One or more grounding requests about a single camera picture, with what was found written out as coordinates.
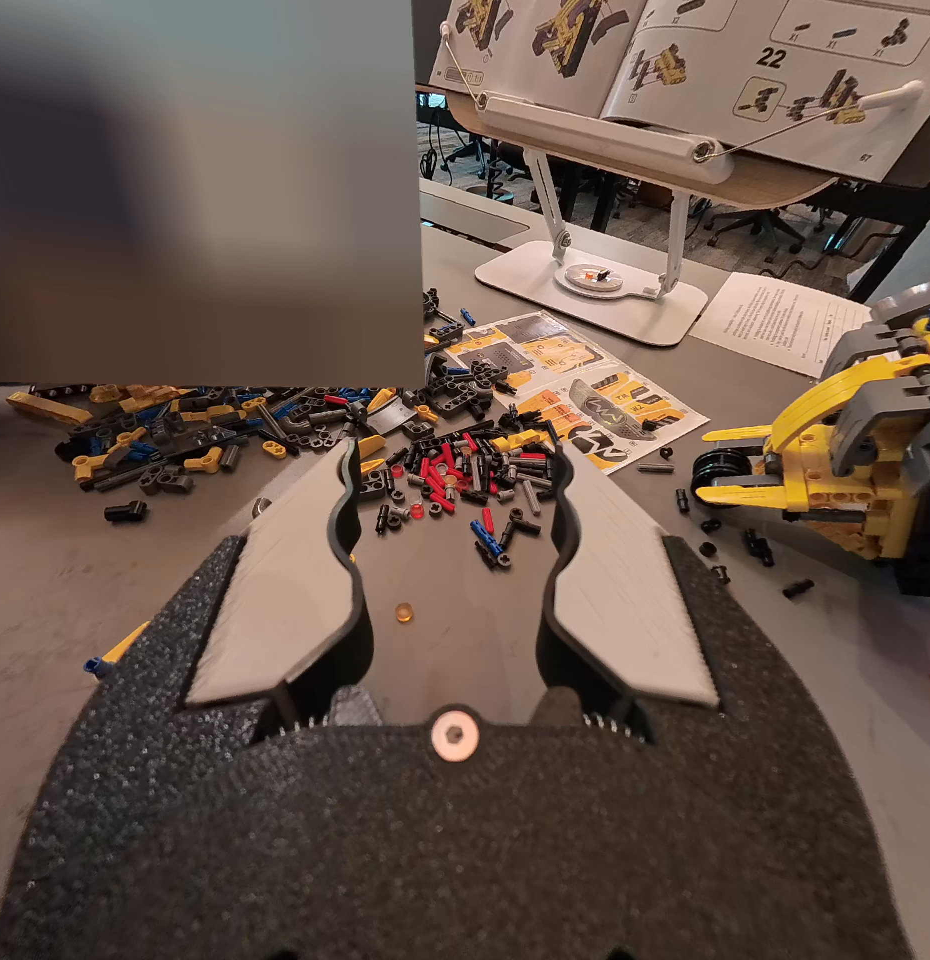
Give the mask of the white book stand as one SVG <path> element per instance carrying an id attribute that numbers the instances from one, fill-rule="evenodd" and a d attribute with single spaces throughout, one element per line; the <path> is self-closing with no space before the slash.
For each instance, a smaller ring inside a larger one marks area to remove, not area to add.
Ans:
<path id="1" fill-rule="evenodd" d="M 650 126 L 557 112 L 556 128 L 523 126 L 534 105 L 506 101 L 518 111 L 485 113 L 488 99 L 448 92 L 458 109 L 471 102 L 478 126 L 490 138 L 523 149 L 547 222 L 550 240 L 520 246 L 477 270 L 480 282 L 531 303 L 578 318 L 652 346 L 680 342 L 699 314 L 705 293 L 680 282 L 690 197 L 711 195 L 729 206 L 746 205 L 747 188 L 768 189 L 762 203 L 779 207 L 814 194 L 821 177 L 851 178 L 753 151 L 733 149 L 731 160 L 699 136 L 662 133 Z M 673 193 L 666 267 L 657 274 L 576 248 L 563 221 L 546 158 L 562 158 L 646 182 Z"/>

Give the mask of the printed white paper sheets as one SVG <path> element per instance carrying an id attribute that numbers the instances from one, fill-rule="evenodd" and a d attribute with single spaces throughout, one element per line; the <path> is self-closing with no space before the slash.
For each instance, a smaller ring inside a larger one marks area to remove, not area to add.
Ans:
<path id="1" fill-rule="evenodd" d="M 819 378 L 843 334 L 872 318 L 870 307 L 772 277 L 729 274 L 690 334 L 809 378 Z"/>

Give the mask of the yellow toy brick beam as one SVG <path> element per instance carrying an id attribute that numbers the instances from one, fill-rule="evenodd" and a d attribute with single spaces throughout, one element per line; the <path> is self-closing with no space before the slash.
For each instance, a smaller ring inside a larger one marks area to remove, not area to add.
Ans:
<path id="1" fill-rule="evenodd" d="M 143 634 L 143 632 L 150 626 L 151 621 L 145 621 L 131 633 L 123 638 L 122 641 L 114 645 L 111 650 L 105 654 L 97 655 L 87 659 L 83 663 L 83 671 L 97 680 L 101 680 L 106 677 L 117 665 L 126 651 L 134 644 L 134 642 Z"/>

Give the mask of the yellow grey toy brick robot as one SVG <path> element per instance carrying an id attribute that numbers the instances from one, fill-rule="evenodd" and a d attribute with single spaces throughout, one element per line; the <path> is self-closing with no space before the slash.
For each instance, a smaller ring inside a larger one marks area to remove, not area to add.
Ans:
<path id="1" fill-rule="evenodd" d="M 901 594 L 930 598 L 929 297 L 843 334 L 771 425 L 706 434 L 689 493 L 804 523 L 889 563 Z"/>

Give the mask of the open instruction booklet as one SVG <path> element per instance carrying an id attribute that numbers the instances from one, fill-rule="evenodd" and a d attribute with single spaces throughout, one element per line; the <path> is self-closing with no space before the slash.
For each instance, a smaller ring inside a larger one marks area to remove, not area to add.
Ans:
<path id="1" fill-rule="evenodd" d="M 930 2 L 451 2 L 428 82 L 879 183 L 930 120 Z"/>

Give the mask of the yellow grey sticker sheet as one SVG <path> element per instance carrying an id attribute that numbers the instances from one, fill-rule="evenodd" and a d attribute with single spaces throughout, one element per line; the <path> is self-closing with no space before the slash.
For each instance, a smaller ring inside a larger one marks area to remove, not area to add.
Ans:
<path id="1" fill-rule="evenodd" d="M 466 327 L 455 368 L 504 368 L 520 413 L 538 411 L 603 474 L 670 447 L 709 419 L 544 311 Z"/>

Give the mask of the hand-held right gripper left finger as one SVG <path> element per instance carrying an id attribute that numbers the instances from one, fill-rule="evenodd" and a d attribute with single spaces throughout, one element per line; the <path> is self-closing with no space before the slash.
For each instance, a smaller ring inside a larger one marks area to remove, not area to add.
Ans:
<path id="1" fill-rule="evenodd" d="M 184 703 L 269 699 L 286 724 L 327 714 L 368 670 L 373 634 L 351 553 L 361 536 L 361 456 L 340 441 L 243 534 Z"/>

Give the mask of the scattered black toy pins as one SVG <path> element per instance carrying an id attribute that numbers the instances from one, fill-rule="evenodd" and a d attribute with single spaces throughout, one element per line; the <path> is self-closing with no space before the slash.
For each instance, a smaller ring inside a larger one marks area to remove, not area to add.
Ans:
<path id="1" fill-rule="evenodd" d="M 694 461 L 690 480 L 684 486 L 678 486 L 674 493 L 676 508 L 684 517 L 693 515 L 693 504 L 699 513 L 706 511 L 695 521 L 698 523 L 703 537 L 709 537 L 719 531 L 723 521 L 717 512 L 733 509 L 735 505 L 726 503 L 706 502 L 700 497 L 702 491 L 717 490 L 720 493 L 728 492 L 731 487 L 742 486 L 748 493 L 769 493 L 783 484 L 783 467 L 781 458 L 777 455 L 763 453 L 763 439 L 733 439 L 718 441 L 717 446 L 706 451 Z M 659 451 L 662 462 L 641 462 L 637 470 L 642 474 L 662 475 L 671 477 L 675 474 L 675 466 L 670 460 L 673 453 L 671 447 L 663 447 Z M 775 566 L 775 557 L 769 541 L 760 535 L 756 529 L 747 527 L 741 533 L 744 550 L 748 556 L 760 562 L 765 568 Z M 805 578 L 789 583 L 782 588 L 786 599 L 794 600 L 813 590 L 816 584 Z"/>

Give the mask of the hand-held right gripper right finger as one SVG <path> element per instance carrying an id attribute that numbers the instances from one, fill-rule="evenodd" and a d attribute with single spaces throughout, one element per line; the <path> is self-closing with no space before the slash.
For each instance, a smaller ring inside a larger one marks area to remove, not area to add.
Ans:
<path id="1" fill-rule="evenodd" d="M 575 447 L 557 447 L 551 541 L 536 640 L 547 690 L 585 721 L 653 709 L 718 719 L 722 698 L 669 555 L 672 538 Z"/>

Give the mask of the black office chair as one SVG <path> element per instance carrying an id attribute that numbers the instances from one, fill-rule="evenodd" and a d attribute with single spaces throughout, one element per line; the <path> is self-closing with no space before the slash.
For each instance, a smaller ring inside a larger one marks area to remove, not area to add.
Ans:
<path id="1" fill-rule="evenodd" d="M 804 234 L 783 220 L 779 208 L 719 212 L 711 216 L 703 227 L 706 232 L 711 233 L 708 240 L 710 247 L 718 244 L 718 237 L 722 234 L 744 228 L 748 228 L 752 236 L 764 235 L 770 240 L 771 251 L 764 258 L 767 264 L 775 262 L 782 248 L 780 235 L 791 239 L 792 242 L 787 246 L 787 251 L 792 255 L 800 254 L 806 245 Z"/>
<path id="2" fill-rule="evenodd" d="M 422 179 L 508 205 L 528 201 L 530 174 L 506 162 L 491 141 L 440 125 L 441 118 L 435 111 L 427 122 L 417 124 Z"/>

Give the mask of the pile of toy brick pieces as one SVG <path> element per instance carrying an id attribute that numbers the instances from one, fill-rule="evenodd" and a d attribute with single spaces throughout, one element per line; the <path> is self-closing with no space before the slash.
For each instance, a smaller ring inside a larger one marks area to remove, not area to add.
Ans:
<path id="1" fill-rule="evenodd" d="M 360 501 L 386 499 L 375 534 L 425 515 L 452 515 L 459 502 L 481 509 L 471 522 L 483 562 L 510 564 L 517 530 L 540 534 L 523 510 L 511 510 L 495 534 L 490 500 L 507 502 L 516 486 L 552 499 L 558 433 L 538 407 L 510 403 L 488 415 L 493 397 L 518 391 L 506 366 L 487 358 L 453 361 L 474 319 L 442 310 L 435 287 L 423 291 L 424 386 L 408 388 L 269 386 L 31 386 L 7 396 L 16 412 L 58 423 L 56 446 L 84 491 L 135 484 L 141 493 L 190 493 L 197 474 L 232 472 L 242 450 L 259 441 L 274 460 L 327 454 L 356 443 Z"/>

